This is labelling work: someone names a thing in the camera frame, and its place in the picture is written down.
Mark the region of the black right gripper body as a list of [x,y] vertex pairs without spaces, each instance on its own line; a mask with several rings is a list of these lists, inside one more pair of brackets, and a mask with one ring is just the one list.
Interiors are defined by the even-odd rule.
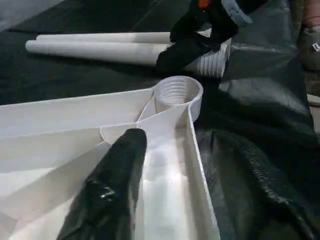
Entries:
[[255,0],[192,0],[189,10],[175,23],[171,33],[199,33],[210,38],[214,50],[218,50],[239,29],[252,23],[250,14],[256,9]]

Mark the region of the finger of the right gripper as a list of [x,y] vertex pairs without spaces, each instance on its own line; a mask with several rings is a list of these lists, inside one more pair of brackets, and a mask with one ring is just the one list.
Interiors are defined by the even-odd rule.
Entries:
[[155,68],[159,72],[169,73],[181,70],[215,49],[215,43],[198,32],[186,34],[172,32],[170,41],[173,44],[157,57]]

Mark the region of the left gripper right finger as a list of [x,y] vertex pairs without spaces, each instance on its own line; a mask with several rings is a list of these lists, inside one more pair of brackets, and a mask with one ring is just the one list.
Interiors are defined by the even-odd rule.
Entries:
[[221,239],[319,239],[316,209],[256,144],[216,129],[197,142]]

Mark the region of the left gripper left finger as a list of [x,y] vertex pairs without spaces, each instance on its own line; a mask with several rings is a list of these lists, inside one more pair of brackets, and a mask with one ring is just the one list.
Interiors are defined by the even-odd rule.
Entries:
[[126,130],[85,179],[57,239],[134,239],[146,150],[146,132]]

